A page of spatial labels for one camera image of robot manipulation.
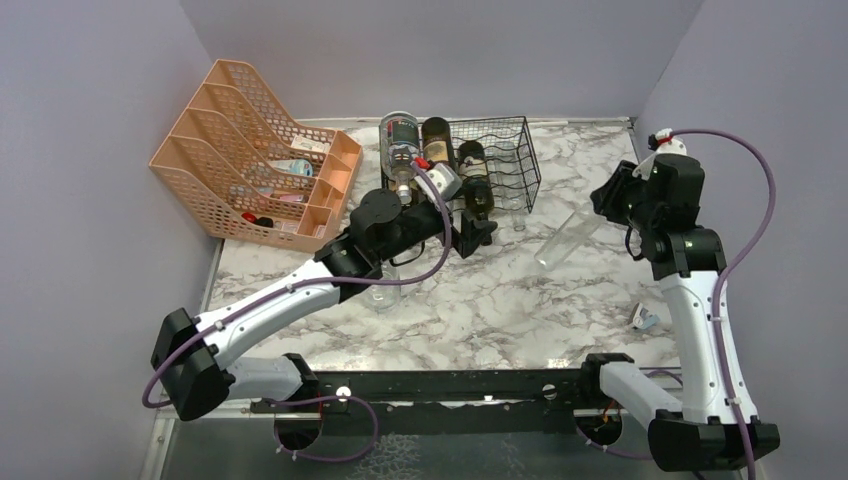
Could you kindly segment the green bottle silver foil neck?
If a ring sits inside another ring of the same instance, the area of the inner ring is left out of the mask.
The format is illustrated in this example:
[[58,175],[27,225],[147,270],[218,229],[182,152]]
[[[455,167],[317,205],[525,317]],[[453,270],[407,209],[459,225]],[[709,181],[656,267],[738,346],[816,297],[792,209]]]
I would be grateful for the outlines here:
[[421,125],[422,154],[431,163],[444,163],[457,171],[449,122],[442,117],[430,117]]

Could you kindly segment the clear round glass bottle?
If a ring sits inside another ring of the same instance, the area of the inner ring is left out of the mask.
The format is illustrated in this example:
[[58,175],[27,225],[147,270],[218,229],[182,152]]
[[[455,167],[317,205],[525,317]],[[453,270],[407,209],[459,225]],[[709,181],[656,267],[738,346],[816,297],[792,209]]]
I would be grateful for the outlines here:
[[[399,280],[398,269],[390,263],[382,265],[383,280]],[[402,298],[400,285],[374,285],[363,294],[364,304],[377,312],[386,311],[396,306]]]

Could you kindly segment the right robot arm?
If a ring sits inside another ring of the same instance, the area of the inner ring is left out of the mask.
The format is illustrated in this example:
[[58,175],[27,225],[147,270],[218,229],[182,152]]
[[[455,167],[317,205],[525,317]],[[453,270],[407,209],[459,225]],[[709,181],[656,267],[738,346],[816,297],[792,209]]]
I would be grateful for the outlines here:
[[640,238],[674,327],[683,390],[674,397],[622,355],[584,362],[579,398],[616,401],[646,430],[650,457],[666,472],[747,470],[780,445],[759,417],[735,353],[720,236],[698,224],[705,173],[688,156],[660,154],[647,172],[622,161],[591,195],[593,210]]

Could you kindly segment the dark green wine bottle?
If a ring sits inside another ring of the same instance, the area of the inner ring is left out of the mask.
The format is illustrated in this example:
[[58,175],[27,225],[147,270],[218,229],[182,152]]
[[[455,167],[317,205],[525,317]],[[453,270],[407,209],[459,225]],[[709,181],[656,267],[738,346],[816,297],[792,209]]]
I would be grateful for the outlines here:
[[458,154],[465,209],[476,218],[487,220],[494,208],[494,194],[484,146],[477,141],[466,141],[459,146]]

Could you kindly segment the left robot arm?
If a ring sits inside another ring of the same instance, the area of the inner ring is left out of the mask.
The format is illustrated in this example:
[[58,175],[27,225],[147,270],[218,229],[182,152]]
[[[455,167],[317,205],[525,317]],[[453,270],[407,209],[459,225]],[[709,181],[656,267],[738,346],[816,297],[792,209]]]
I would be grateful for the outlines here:
[[246,358],[282,328],[341,304],[371,286],[391,286],[382,267],[430,238],[443,251],[472,255],[497,229],[468,211],[455,228],[441,199],[403,208],[389,189],[368,192],[350,224],[314,257],[276,283],[227,307],[191,316],[179,308],[162,321],[151,355],[154,376],[145,387],[147,408],[172,407],[183,421],[199,419],[229,399],[275,398],[298,411],[313,401],[314,384],[298,355]]

